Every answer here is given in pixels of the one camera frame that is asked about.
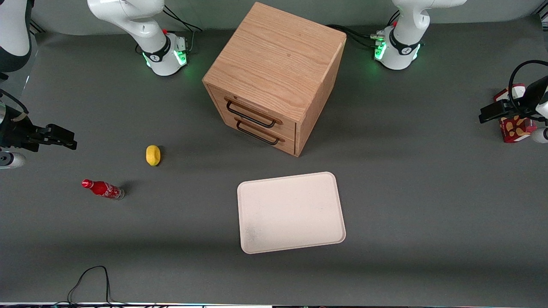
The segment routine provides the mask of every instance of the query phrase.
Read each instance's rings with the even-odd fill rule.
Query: bottle cap
[[[93,181],[88,180],[88,179],[85,179],[85,180],[82,181],[82,187],[92,188],[92,186],[93,186]]]

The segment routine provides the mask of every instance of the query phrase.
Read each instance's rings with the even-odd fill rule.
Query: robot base
[[[377,35],[384,35],[384,37],[388,38],[392,29],[394,29],[393,26],[388,26],[377,31]],[[401,55],[399,54],[398,49],[392,45],[390,40],[386,39],[381,42],[379,46],[377,46],[374,58],[391,70],[402,70],[408,67],[411,62],[416,59],[419,48],[420,44],[415,48],[415,50],[411,50],[411,48],[409,48],[410,50],[407,55]]]
[[[185,38],[178,37],[173,33],[168,33],[166,36],[171,41],[171,50],[163,57],[162,61],[149,61],[145,54],[143,54],[146,65],[159,76],[173,75],[187,63]]]

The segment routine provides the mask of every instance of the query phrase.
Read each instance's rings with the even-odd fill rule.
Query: bottle label
[[[120,196],[120,189],[116,186],[112,186],[109,183],[105,183],[106,191],[101,195],[101,197],[117,199]]]

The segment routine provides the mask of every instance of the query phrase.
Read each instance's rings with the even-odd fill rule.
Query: gray table surface
[[[231,33],[197,34],[188,67],[166,78],[129,35],[39,38],[22,100],[79,144],[0,172],[2,301],[63,300],[103,264],[120,301],[548,306],[548,147],[505,144],[477,119],[517,64],[548,58],[538,17],[432,25],[404,71],[349,41],[300,158],[217,114],[201,78]],[[526,67],[516,81],[545,74]],[[163,148],[157,168],[150,144]],[[337,178],[346,240],[246,255],[238,184],[322,171]],[[97,198],[84,178],[128,195]],[[91,272],[75,299],[103,298]]]

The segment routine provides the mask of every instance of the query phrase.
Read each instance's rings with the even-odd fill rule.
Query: drawer
[[[283,136],[276,136],[271,132],[267,132],[262,127],[256,126],[247,122],[245,119],[242,120],[238,117],[225,118],[225,123],[226,125],[232,127],[233,129],[237,129],[246,135],[259,139],[260,141],[288,154],[295,155],[295,140],[293,139],[285,138]]]
[[[280,116],[270,115],[268,111],[259,111],[249,107],[249,104],[219,88],[210,87],[210,91],[223,119],[236,117],[241,121],[254,123],[263,131],[271,131],[277,135],[295,140],[295,122]]]

